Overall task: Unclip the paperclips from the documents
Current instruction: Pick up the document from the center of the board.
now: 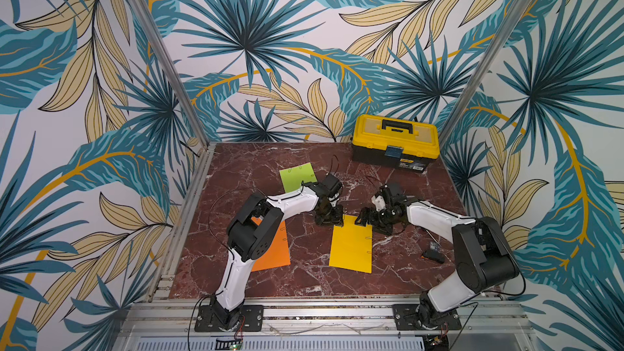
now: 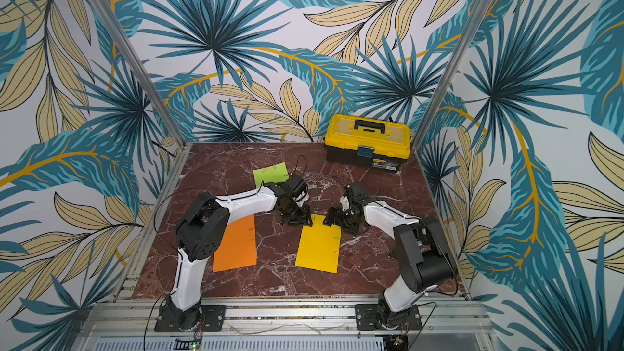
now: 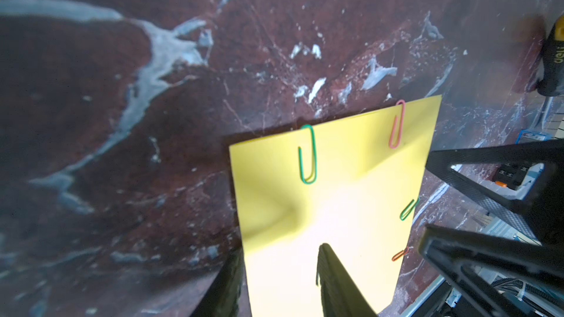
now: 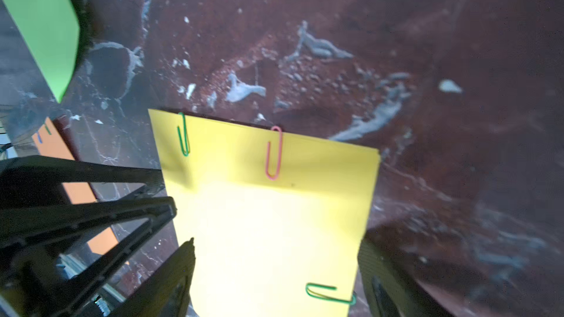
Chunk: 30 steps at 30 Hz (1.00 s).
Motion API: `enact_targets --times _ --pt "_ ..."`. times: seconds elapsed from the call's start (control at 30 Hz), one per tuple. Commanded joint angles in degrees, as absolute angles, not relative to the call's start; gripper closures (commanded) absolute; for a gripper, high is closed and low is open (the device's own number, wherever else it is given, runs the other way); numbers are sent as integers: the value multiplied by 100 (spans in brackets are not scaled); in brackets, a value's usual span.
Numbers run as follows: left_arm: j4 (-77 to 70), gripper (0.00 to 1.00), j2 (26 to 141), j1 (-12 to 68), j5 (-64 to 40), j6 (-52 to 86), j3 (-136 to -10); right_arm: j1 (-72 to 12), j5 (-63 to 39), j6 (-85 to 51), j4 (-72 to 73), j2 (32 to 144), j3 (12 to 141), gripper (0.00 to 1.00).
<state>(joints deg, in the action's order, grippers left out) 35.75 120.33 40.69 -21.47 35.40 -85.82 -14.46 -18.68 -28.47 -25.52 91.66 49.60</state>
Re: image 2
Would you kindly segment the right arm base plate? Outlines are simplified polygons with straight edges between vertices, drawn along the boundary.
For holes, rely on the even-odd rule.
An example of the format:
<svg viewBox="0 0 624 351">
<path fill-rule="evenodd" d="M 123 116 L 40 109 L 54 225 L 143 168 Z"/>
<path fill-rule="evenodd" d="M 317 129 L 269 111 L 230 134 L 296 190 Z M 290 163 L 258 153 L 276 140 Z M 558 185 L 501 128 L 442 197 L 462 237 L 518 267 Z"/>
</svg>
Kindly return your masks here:
<svg viewBox="0 0 624 351">
<path fill-rule="evenodd" d="M 355 318 L 359 331 L 398 331 L 399 329 L 420 330 L 422 316 L 417 306 L 393 312 L 376 304 L 357 304 Z"/>
</svg>

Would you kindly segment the yellow paper sheet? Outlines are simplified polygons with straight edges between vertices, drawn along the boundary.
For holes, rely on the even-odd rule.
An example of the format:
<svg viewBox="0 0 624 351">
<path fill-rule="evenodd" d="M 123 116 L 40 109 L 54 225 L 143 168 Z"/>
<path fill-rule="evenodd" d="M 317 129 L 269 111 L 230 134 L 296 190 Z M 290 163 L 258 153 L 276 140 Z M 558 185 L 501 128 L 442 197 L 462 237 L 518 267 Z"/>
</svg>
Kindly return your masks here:
<svg viewBox="0 0 624 351">
<path fill-rule="evenodd" d="M 341 246 L 341 228 L 323 223 L 325 217 L 312 215 L 312 226 L 304 226 L 295 262 L 296 267 L 337 273 Z"/>
</svg>

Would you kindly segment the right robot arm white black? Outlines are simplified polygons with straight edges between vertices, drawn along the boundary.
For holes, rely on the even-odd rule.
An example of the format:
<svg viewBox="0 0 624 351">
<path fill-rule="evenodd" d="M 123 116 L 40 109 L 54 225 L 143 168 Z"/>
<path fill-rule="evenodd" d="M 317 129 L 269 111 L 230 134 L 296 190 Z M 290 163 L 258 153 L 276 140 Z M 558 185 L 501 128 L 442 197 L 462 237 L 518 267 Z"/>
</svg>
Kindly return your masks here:
<svg viewBox="0 0 624 351">
<path fill-rule="evenodd" d="M 336 225 L 354 236 L 365 224 L 380 229 L 395 241 L 394 256 L 400 275 L 381 294 L 378 312 L 403 313 L 426 292 L 457 277 L 453 250 L 439 221 L 432 217 L 419 219 L 399 211 L 386 201 L 368 195 L 359 182 L 344 189 L 341 205 L 330 208 L 323 223 Z"/>
</svg>

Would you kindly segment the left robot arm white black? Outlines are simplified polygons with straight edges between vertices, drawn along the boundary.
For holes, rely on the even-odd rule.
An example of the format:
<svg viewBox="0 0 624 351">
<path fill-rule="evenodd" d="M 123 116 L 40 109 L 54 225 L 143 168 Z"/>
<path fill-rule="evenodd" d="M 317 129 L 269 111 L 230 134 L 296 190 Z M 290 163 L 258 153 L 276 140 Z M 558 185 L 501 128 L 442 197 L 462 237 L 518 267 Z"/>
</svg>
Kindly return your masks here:
<svg viewBox="0 0 624 351">
<path fill-rule="evenodd" d="M 308 185 L 291 175 L 284 182 L 268 182 L 244 193 L 215 196 L 200 193 L 178 223 L 178 268 L 167 308 L 176 318 L 196 319 L 201 284 L 208 258 L 221 246 L 227 226 L 248 216 L 276 211 L 282 223 L 312 225 Z"/>
</svg>

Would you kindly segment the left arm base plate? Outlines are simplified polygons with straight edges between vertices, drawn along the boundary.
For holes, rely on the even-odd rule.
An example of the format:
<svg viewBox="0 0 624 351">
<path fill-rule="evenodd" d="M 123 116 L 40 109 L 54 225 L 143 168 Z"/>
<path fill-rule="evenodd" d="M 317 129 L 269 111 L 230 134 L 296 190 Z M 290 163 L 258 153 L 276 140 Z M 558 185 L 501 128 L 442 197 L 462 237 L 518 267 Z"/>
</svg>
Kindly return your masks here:
<svg viewBox="0 0 624 351">
<path fill-rule="evenodd" d="M 225 305 L 198 305 L 180 310 L 175 305 L 159 309 L 156 332 L 220 332 L 224 324 Z"/>
</svg>

